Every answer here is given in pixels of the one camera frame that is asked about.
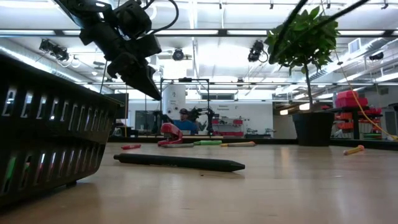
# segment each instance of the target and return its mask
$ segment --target black plastic basket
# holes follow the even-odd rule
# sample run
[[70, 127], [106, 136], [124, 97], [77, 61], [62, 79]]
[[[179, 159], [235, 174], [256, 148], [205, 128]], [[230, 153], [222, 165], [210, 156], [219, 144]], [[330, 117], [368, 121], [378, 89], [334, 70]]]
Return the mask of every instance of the black plastic basket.
[[0, 207], [94, 174], [119, 102], [0, 55]]

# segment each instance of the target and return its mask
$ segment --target black plant pot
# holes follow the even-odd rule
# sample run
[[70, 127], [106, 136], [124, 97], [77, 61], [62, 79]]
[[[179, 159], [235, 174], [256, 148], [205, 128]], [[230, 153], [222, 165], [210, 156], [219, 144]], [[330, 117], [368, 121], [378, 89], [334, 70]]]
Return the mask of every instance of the black plant pot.
[[333, 113], [293, 114], [298, 144], [300, 146], [329, 146]]

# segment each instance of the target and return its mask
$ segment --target green leaves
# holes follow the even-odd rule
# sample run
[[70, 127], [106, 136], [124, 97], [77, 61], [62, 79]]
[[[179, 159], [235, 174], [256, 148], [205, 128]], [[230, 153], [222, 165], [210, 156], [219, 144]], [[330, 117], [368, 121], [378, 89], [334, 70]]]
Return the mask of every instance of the green leaves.
[[[312, 29], [328, 18], [329, 16], [320, 14], [320, 7], [312, 9], [309, 13], [304, 10], [301, 14], [296, 15], [294, 21], [289, 24], [279, 46], [280, 50], [285, 49], [285, 51], [282, 54], [278, 52], [278, 57], [274, 55], [269, 63], [279, 64], [279, 69], [289, 68], [289, 75], [291, 75], [295, 67], [299, 67], [302, 73], [306, 73], [304, 65], [311, 63], [310, 70], [321, 70], [322, 66], [333, 62], [330, 55], [336, 48], [338, 23], [333, 21], [320, 29]], [[268, 33], [264, 43], [268, 45], [269, 54], [272, 53], [283, 26], [284, 24], [281, 24]]]
[[314, 18], [316, 18], [316, 16], [318, 15], [318, 13], [319, 13], [319, 6], [318, 7], [316, 7], [315, 9], [312, 9], [311, 10], [311, 12], [310, 12], [310, 17], [312, 17], [312, 19], [314, 19]]

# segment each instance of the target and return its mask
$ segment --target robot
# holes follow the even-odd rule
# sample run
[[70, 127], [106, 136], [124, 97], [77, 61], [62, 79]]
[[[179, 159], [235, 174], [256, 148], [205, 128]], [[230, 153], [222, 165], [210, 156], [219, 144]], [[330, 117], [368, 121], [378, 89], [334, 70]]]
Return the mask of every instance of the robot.
[[79, 35], [84, 45], [94, 42], [111, 63], [108, 73], [117, 78], [118, 73], [127, 85], [160, 100], [161, 95], [152, 79], [155, 70], [148, 66], [146, 57], [161, 53], [159, 42], [154, 35], [166, 27], [147, 34], [152, 22], [141, 8], [141, 0], [129, 0], [115, 10], [110, 4], [92, 0], [55, 0], [66, 15], [81, 27]]

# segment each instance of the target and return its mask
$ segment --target blue shirt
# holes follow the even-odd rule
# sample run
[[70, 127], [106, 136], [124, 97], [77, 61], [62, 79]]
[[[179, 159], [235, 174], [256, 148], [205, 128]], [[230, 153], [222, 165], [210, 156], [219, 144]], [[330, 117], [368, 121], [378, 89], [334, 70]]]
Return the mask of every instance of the blue shirt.
[[195, 134], [198, 131], [198, 128], [195, 123], [189, 120], [181, 121], [181, 120], [173, 120], [174, 125], [179, 128], [179, 130], [191, 131], [191, 134]]

